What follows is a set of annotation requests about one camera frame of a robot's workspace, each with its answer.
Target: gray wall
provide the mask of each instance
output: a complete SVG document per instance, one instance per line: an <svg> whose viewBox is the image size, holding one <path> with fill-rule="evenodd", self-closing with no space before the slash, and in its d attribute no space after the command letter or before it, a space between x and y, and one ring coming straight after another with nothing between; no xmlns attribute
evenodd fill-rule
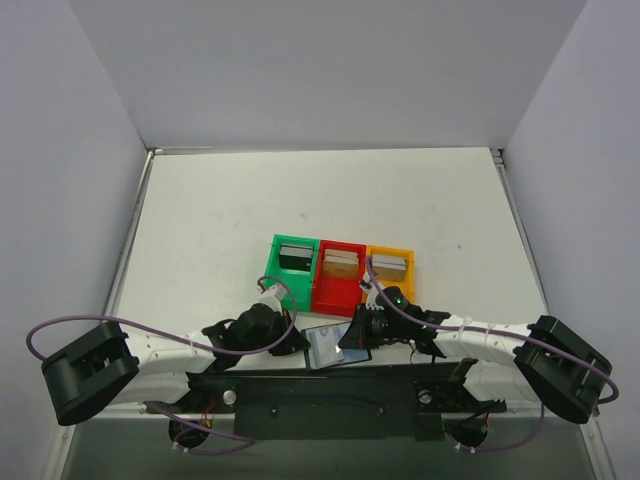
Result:
<svg viewBox="0 0 640 480"><path fill-rule="evenodd" d="M70 0L142 138L504 147L585 0Z"/></svg>
<svg viewBox="0 0 640 480"><path fill-rule="evenodd" d="M1 2L0 65L0 478L29 479L55 420L25 334L100 310L145 151L63 0Z"/></svg>
<svg viewBox="0 0 640 480"><path fill-rule="evenodd" d="M506 149L552 313L602 349L619 478L640 472L640 3L590 0Z"/></svg>

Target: purple cable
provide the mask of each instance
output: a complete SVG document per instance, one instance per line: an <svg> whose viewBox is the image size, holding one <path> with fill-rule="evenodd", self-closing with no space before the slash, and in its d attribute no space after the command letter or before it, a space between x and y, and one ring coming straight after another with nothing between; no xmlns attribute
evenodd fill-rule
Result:
<svg viewBox="0 0 640 480"><path fill-rule="evenodd" d="M282 334L282 336L279 339L277 339L275 342L273 342L272 344L267 345L266 347L258 348L256 350L247 350L247 351L243 352L243 351L239 351L239 350L226 350L224 348L212 347L211 345L205 345L203 343L191 342L191 341L189 341L188 339L186 339L184 337L180 337L178 335L174 335L174 334L169 333L169 332L164 332L164 331L158 330L156 328L147 327L146 325L143 325L143 324L138 323L138 322L133 322L131 320L126 320L124 318L111 317L111 316L108 316L108 315L70 315L70 316L67 316L67 317L58 317L58 318L54 318L53 320L48 320L46 322L43 322L43 323L33 327L31 330L29 330L29 333L27 333L27 338L26 338L27 348L29 349L29 351L32 353L32 355L34 357L36 357L40 361L44 361L47 357L45 357L40 352L38 352L35 349L35 347L33 346L33 336L35 335L36 332L38 332L39 330L42 330L43 328L49 327L51 325L55 325L57 323L72 322L72 321L77 321L77 320L98 320L98 321L103 321L103 322L116 322L116 323L119 323L119 324L122 324L122 325L128 325L130 327L137 328L138 330L142 330L144 332L152 333L153 335L158 335L160 337L169 338L169 339L174 340L176 342L183 343L183 344L189 345L189 346L194 346L196 348L200 348L202 350L206 350L208 352L213 352L213 353L222 353L222 354L225 354L225 355L243 356L243 355L255 355L257 353L267 352L267 351L271 350L273 347L279 345L282 341L284 341L285 338L287 338L289 333L291 333L291 331L293 330L293 328L295 326L296 318L298 316L298 308L297 308L297 304L296 304L295 295L293 294L293 292L291 291L289 286L284 281L282 281L278 277L274 277L274 276L271 276L271 275L263 275L262 277L260 277L258 279L258 285L260 285L260 282L262 282L263 280L273 280L274 282L277 282L280 285L282 285L282 287L285 289L285 291L289 295L289 298L291 298L291 303L293 304L293 309L291 310L291 323L289 324L289 327L285 330L284 334Z"/></svg>
<svg viewBox="0 0 640 480"><path fill-rule="evenodd" d="M187 450L188 453L191 453L193 455L224 455L226 453L239 452L240 450L244 450L245 448L248 448L252 446L254 443L256 443L256 441L253 438L242 437L240 435L234 435L233 433L226 433L220 430L214 430L213 428L204 427L198 423L190 422L189 420L180 418L179 416L171 413L170 411L165 410L162 407L159 407L153 402L144 402L144 404L147 406L147 408L161 415L164 415L165 417L170 418L171 420L181 423L182 425L186 425L187 427L190 427L189 430L184 430L180 432L178 435L176 435L176 438L174 439L174 441L176 442L181 436L183 436L190 430L200 430L201 432L209 433L217 437L224 437L224 438L229 438L231 440L238 440L240 442L245 442L243 445L238 445L236 447L230 447L230 448L223 448L220 450Z"/></svg>
<svg viewBox="0 0 640 480"><path fill-rule="evenodd" d="M529 433L526 437L524 437L522 440L518 442L510 443L508 445L497 445L495 447L472 448L472 447L468 447L467 445L462 445L458 440L453 438L449 432L447 432L447 436L451 440L453 440L456 443L456 445L460 445L460 450L464 450L466 452L472 452L472 453L506 452L507 450L514 450L516 448L520 448L523 445L529 443L531 440L533 440L540 434L543 426L544 426L544 405L540 404L540 417L538 418L538 424L536 425L536 428L534 428L531 431L531 433Z"/></svg>
<svg viewBox="0 0 640 480"><path fill-rule="evenodd" d="M378 281L376 280L376 278L375 278L375 276L373 274L373 268L371 267L371 257L369 257L369 256L365 257L364 263L365 263L365 266L367 267L367 273L371 277L371 283L373 283L373 286L378 291L378 295L380 295L382 297L382 299L385 301L385 303L387 305L389 305L389 307L391 307L391 309L394 312L396 312L398 315L400 315L401 317L409 320L410 322L417 323L418 325L427 326L427 327L433 328L435 330L444 330L444 331L447 331L447 332L457 332L457 331L460 330L460 327L452 327L452 326L438 325L438 324L435 324L435 323L423 322L422 320L418 320L417 318L414 318L411 315L408 315L405 312L403 312L402 310L400 310L398 307L396 307L393 304L393 302L389 299L389 297L387 297L387 295L382 291L382 287L380 286L380 284L378 283ZM481 327L474 327L474 326L465 327L464 330L468 330L470 332L487 333L486 329L481 328ZM586 368L590 372L593 372L595 375L600 377L602 380L604 380L604 382L607 385L609 385L611 387L611 395L609 395L606 398L602 398L602 399L598 400L598 405L602 405L604 403L611 403L614 400L617 400L617 398L620 396L620 389L618 389L618 386L611 379L611 377L609 377L609 375L607 375L606 373L604 373L602 370L600 370L599 368L595 367L594 365L591 365L590 363L585 362L581 358L576 357L575 355L571 355L570 353L567 353L564 350L561 350L561 349L559 349L557 347L554 347L553 345L549 345L548 343L543 342L541 340L538 340L537 338L527 337L526 335L520 335L519 333L515 333L515 332L507 332L507 331L504 331L504 330L490 330L489 334L490 335L498 335L498 336L501 336L501 337L515 338L515 339L521 340L523 342L531 343L533 345L536 345L536 346L538 346L540 348L543 348L543 349L547 350L548 352L554 353L554 354L556 354L556 355L558 355L558 356L560 356L562 358L566 358L567 360L572 361L573 363L577 364L578 366L580 366L582 368Z"/></svg>

